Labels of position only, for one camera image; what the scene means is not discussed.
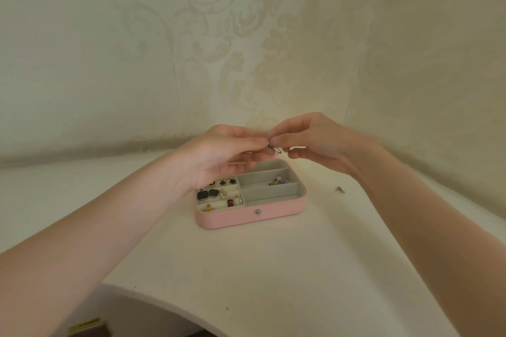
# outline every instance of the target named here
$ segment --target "jewelry box compartment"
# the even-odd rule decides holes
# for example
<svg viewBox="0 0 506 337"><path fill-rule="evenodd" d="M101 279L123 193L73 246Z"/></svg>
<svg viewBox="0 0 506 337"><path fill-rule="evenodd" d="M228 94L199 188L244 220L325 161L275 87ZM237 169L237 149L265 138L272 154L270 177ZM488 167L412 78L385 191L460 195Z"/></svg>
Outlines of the jewelry box compartment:
<svg viewBox="0 0 506 337"><path fill-rule="evenodd" d="M205 191L211 192L210 189L217 189L219 195L205 198ZM249 172L217 180L214 186L203 190L201 200L195 197L195 219L206 229L299 213L304 209L307 194L289 164L277 159L259 162Z"/></svg>

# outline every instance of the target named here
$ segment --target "white tabletop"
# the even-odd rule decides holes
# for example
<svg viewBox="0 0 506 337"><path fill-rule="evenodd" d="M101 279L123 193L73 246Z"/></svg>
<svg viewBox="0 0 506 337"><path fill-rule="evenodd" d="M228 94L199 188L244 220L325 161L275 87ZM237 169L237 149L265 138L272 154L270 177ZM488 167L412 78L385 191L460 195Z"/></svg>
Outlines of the white tabletop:
<svg viewBox="0 0 506 337"><path fill-rule="evenodd" d="M0 251L158 155L0 171ZM219 335L457 336L360 186L308 161L290 163L309 192L301 214L204 230L184 197L105 283ZM503 219L426 181L506 242Z"/></svg>

